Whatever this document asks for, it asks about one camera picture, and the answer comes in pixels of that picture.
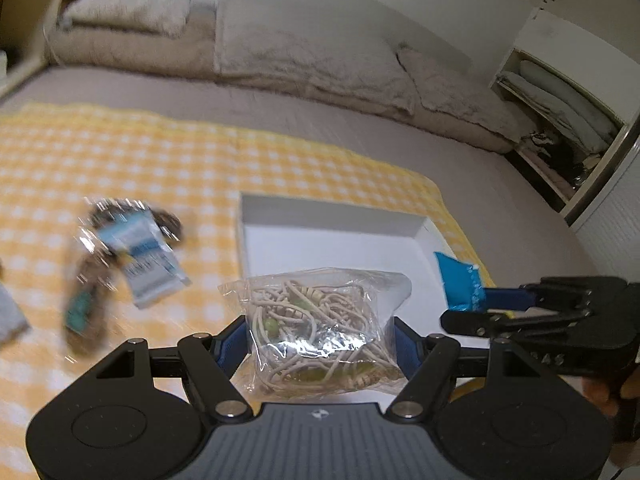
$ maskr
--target metal screw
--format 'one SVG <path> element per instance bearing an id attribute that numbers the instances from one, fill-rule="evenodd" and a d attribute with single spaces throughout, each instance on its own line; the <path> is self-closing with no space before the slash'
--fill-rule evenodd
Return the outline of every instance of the metal screw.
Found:
<path id="1" fill-rule="evenodd" d="M 216 412 L 222 416 L 240 416 L 247 410 L 247 405 L 240 400 L 223 400 L 216 404 Z"/>
<path id="2" fill-rule="evenodd" d="M 391 407 L 391 412 L 402 418 L 415 418 L 422 413 L 422 406 L 412 400 L 401 400 Z"/>

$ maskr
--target blue gripper pad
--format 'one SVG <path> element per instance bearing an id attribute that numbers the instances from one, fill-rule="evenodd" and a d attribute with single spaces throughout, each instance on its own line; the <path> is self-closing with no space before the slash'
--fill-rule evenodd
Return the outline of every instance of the blue gripper pad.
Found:
<path id="1" fill-rule="evenodd" d="M 248 340 L 246 323 L 242 323 L 223 342 L 220 357 L 217 360 L 218 366 L 229 378 L 240 366 L 244 356 L 248 352 Z"/>
<path id="2" fill-rule="evenodd" d="M 395 326 L 394 333 L 396 337 L 396 360 L 402 373 L 407 379 L 411 379 L 420 368 L 422 362 L 418 358 L 418 351 L 415 341 L 407 334 Z"/>
<path id="3" fill-rule="evenodd" d="M 486 288 L 484 310 L 527 310 L 535 306 L 536 295 L 523 288 Z"/>

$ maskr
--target human hand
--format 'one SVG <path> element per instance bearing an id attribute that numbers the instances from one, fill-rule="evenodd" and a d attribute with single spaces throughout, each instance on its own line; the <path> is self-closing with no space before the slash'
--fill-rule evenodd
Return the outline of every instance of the human hand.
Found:
<path id="1" fill-rule="evenodd" d="M 607 416 L 616 416 L 618 401 L 612 396 L 610 387 L 603 381 L 582 379 L 582 394 L 595 404 Z M 620 388 L 620 399 L 636 399 L 640 397 L 640 367 L 636 368 Z"/>

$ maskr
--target closet door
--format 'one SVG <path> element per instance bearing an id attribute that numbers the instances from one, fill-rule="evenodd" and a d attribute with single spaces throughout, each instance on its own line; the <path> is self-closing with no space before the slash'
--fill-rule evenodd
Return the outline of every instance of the closet door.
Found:
<path id="1" fill-rule="evenodd" d="M 640 282 L 640 139 L 572 225 L 601 274 Z"/>

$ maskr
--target black circle pad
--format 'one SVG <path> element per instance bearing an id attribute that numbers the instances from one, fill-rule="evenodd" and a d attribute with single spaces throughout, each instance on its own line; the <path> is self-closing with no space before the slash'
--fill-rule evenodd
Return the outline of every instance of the black circle pad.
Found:
<path id="1" fill-rule="evenodd" d="M 596 407 L 549 381 L 486 386 L 448 404 L 436 432 L 444 452 L 472 478 L 597 478 L 611 446 Z"/>
<path id="2" fill-rule="evenodd" d="M 43 479 L 166 478 L 186 466 L 202 440 L 200 417 L 172 394 L 118 380 L 76 384 L 27 429 L 27 449 Z"/>
<path id="3" fill-rule="evenodd" d="M 566 433 L 566 421 L 561 413 L 523 402 L 497 410 L 491 426 L 495 434 L 520 447 L 548 446 Z"/>
<path id="4" fill-rule="evenodd" d="M 73 423 L 76 439 L 91 447 L 124 446 L 146 428 L 146 416 L 130 406 L 97 406 L 81 413 Z"/>

